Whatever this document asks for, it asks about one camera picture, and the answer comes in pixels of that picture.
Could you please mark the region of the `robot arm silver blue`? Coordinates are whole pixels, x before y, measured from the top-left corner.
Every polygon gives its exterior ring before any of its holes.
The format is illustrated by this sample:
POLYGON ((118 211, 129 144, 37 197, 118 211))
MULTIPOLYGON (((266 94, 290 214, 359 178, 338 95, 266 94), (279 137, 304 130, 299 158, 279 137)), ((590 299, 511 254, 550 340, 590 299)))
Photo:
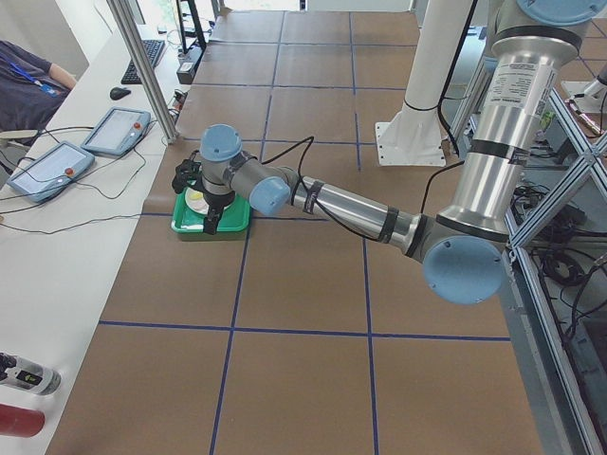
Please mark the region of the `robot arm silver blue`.
POLYGON ((434 216, 412 215, 246 153, 239 133, 209 127, 200 142, 198 182, 214 232, 224 207, 244 197, 265 215, 292 205, 333 220, 374 242, 399 248, 423 266, 444 300, 474 304, 503 280, 505 215, 529 157, 560 70, 578 55, 601 1, 497 1, 487 47, 492 76, 479 124, 451 204, 434 216))

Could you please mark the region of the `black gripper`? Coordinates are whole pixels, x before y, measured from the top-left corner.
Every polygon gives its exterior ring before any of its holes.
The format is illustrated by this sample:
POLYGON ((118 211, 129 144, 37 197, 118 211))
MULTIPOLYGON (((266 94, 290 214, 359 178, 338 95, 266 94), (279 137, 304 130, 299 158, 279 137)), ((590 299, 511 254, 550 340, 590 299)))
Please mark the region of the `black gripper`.
POLYGON ((203 232, 215 235, 225 208, 231 205, 235 199, 235 192, 229 191, 224 194, 216 194, 205 191, 204 199, 209 207, 203 223, 203 232))

